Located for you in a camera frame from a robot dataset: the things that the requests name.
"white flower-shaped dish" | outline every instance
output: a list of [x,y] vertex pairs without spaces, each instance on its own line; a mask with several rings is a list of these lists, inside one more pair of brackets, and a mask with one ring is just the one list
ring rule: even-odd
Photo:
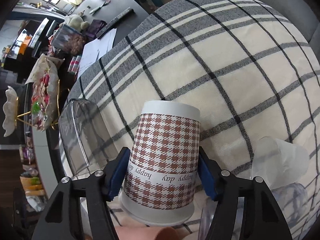
[[13,133],[15,129],[16,115],[17,115],[17,93],[16,91],[8,86],[8,89],[5,91],[7,96],[7,101],[3,105],[3,112],[5,115],[4,122],[2,124],[3,129],[5,129],[4,137],[9,136]]

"transparent cup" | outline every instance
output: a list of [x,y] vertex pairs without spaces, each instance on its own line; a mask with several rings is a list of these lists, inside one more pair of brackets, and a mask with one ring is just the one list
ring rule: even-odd
[[[212,219],[214,217],[214,213],[217,208],[218,201],[212,201],[211,198],[206,200],[206,204],[202,209],[200,227],[199,227],[199,235],[198,240],[205,240]],[[244,198],[238,198],[238,206],[237,206],[237,214],[235,220],[235,226],[233,228],[233,234],[231,240],[239,239],[240,229],[242,224],[242,215],[243,215],[243,207],[244,207]]]
[[88,100],[71,100],[66,105],[59,132],[73,176],[89,176],[119,153],[98,106]]

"pink cup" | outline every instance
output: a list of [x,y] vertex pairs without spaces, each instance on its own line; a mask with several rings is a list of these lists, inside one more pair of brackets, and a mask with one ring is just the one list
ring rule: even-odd
[[135,220],[173,226],[193,214],[199,119],[193,106],[145,103],[119,196],[122,208]]

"plush toy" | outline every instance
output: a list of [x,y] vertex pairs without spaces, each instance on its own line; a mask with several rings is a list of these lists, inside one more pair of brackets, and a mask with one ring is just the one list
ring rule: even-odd
[[81,32],[82,30],[87,29],[90,26],[90,23],[84,22],[81,18],[81,15],[78,14],[72,14],[70,16],[66,16],[64,19],[64,23],[74,29],[76,29],[78,32]]

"wall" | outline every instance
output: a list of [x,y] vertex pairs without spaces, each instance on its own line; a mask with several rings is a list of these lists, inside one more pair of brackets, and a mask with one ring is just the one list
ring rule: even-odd
[[7,45],[11,45],[18,37],[18,30],[22,20],[7,20],[0,30],[0,52]]

